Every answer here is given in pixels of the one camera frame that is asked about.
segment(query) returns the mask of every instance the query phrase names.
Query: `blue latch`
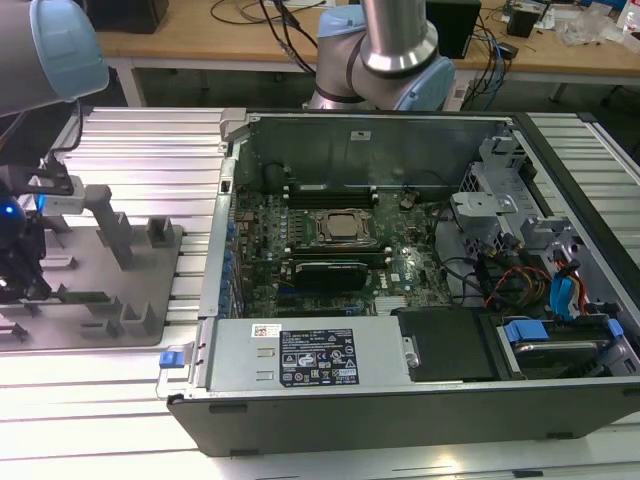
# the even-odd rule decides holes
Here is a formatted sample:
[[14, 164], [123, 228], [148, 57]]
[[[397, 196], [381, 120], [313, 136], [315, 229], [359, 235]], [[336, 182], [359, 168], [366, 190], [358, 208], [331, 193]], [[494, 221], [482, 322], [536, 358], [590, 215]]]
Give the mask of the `blue latch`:
[[610, 318], [609, 320], [607, 320], [607, 325], [609, 325], [609, 330], [611, 330], [611, 334], [614, 336], [614, 338], [624, 337], [624, 330], [622, 329], [622, 326], [620, 325], [620, 322], [618, 320], [616, 320], [615, 318]]
[[513, 320], [504, 327], [509, 343], [548, 340], [549, 334], [541, 320]]
[[569, 303], [573, 295], [573, 282], [571, 279], [556, 274], [551, 282], [550, 293], [549, 305], [553, 313], [560, 315], [566, 321], [573, 320], [569, 313]]
[[182, 367], [184, 367], [184, 352], [174, 352], [169, 350], [160, 354], [160, 368]]

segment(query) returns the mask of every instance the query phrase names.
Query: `wooden desk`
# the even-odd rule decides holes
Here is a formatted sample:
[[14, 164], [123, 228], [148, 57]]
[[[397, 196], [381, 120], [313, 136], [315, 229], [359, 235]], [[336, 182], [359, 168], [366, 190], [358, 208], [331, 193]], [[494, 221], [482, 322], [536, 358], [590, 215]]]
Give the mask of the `wooden desk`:
[[[509, 78], [512, 80], [554, 83], [596, 83], [640, 85], [640, 55], [634, 55], [622, 45], [605, 42], [601, 45], [566, 47], [555, 32], [541, 31], [528, 39], [506, 36], [506, 25], [489, 17], [491, 8], [503, 0], [485, 0], [481, 11], [485, 24], [499, 41], [520, 49]], [[144, 96], [135, 75], [135, 68], [186, 68], [199, 70], [299, 71], [280, 50], [267, 25], [228, 25], [212, 18], [209, 10], [213, 0], [170, 0], [163, 24], [154, 35], [100, 33], [99, 39], [109, 64], [118, 70], [127, 102], [144, 105]], [[315, 8], [296, 14], [302, 26], [315, 36], [318, 19], [324, 10]], [[261, 16], [259, 7], [248, 10]], [[217, 9], [220, 17], [243, 21], [226, 0]], [[292, 39], [300, 54], [315, 63], [315, 48], [297, 32]], [[458, 98], [487, 63], [486, 48], [474, 40], [466, 58], [455, 61], [458, 68], [456, 93]], [[457, 102], [449, 105], [455, 109]]]

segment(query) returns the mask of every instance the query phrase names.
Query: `warning label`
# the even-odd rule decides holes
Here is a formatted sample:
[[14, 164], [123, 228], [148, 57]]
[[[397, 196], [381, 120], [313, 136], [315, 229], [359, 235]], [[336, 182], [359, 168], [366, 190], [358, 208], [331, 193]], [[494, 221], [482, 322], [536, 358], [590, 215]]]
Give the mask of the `warning label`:
[[353, 330], [280, 332], [280, 383], [285, 387], [357, 385]]

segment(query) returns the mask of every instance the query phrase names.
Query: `white sticker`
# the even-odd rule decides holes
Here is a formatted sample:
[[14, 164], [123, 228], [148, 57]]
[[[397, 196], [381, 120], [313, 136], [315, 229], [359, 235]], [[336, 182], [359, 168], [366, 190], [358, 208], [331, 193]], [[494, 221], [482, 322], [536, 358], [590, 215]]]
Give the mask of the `white sticker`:
[[258, 338], [277, 338], [280, 336], [280, 330], [282, 330], [282, 325], [279, 323], [254, 323], [251, 326], [251, 336]]
[[356, 142], [368, 142], [371, 140], [371, 132], [364, 130], [355, 130], [351, 132], [351, 140]]

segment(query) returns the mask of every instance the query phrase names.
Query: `computer case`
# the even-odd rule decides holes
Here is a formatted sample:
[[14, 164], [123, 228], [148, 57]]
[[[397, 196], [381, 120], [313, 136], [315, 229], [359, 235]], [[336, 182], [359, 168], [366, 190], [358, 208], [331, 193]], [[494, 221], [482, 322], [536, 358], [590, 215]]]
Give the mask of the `computer case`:
[[75, 0], [97, 31], [154, 33], [169, 7], [169, 0]]

